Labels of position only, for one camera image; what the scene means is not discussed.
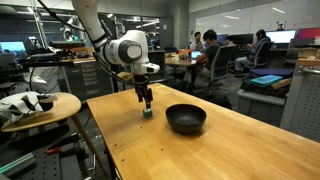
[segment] black bowl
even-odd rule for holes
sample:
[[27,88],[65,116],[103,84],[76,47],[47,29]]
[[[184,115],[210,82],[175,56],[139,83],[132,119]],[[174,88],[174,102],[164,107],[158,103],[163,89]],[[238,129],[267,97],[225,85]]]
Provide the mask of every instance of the black bowl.
[[201,129],[207,114],[191,104],[176,104],[166,110],[167,121],[179,133],[193,133]]

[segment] storage bin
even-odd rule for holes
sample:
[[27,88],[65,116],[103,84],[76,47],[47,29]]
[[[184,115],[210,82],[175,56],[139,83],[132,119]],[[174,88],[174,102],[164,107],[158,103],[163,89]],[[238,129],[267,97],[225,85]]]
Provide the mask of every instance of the storage bin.
[[279,127],[284,110],[285,99],[266,96],[243,89],[238,91],[238,112],[262,122]]

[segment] dark hair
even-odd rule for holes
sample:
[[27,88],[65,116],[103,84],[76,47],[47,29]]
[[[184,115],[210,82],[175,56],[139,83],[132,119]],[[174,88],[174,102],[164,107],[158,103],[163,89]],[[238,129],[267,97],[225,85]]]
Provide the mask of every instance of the dark hair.
[[209,29],[203,34],[203,39],[217,40],[217,33],[213,29]]
[[231,36],[227,36],[225,40],[233,41],[233,38]]
[[198,34],[201,34],[199,31],[197,31],[196,33],[194,33],[194,37],[196,37]]
[[262,35],[262,38],[266,37],[266,32],[263,29],[260,29],[259,31],[257,31],[256,36]]

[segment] gray cabinet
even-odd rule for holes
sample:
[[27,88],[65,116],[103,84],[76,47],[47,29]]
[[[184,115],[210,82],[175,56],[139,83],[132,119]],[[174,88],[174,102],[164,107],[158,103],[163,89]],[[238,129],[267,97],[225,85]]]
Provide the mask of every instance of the gray cabinet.
[[82,103],[87,99],[113,93],[112,79],[98,62],[75,62],[73,67],[64,67],[66,89]]

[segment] wooden table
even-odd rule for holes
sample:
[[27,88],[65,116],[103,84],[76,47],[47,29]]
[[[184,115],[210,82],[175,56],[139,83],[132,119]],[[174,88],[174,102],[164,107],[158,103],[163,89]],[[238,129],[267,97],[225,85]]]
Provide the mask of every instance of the wooden table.
[[[26,130],[35,127],[41,127],[47,124],[58,122],[62,119],[71,117],[74,124],[78,128],[79,133],[88,145],[92,154],[98,154],[95,147],[93,146],[91,140],[88,137],[85,129],[83,128],[77,113],[81,108],[80,100],[72,94],[69,93],[54,93],[58,100],[53,102],[53,107],[49,111],[40,112],[31,117],[27,117],[19,120],[17,123],[10,124],[2,132],[16,132],[21,130]],[[102,169],[102,171],[107,175],[107,172],[102,164],[99,156],[96,159]]]
[[[106,146],[126,179],[319,179],[320,144],[161,84],[153,117],[134,90],[89,99]],[[195,104],[207,113],[202,130],[174,132],[165,110]]]
[[190,66],[195,66],[197,63],[195,60],[176,60],[176,58],[179,58],[179,54],[172,54],[172,57],[167,57],[165,59],[165,64],[169,66],[173,66],[174,71],[176,70],[177,66],[182,66],[185,68],[186,74],[185,74],[185,79],[188,79],[188,67]]

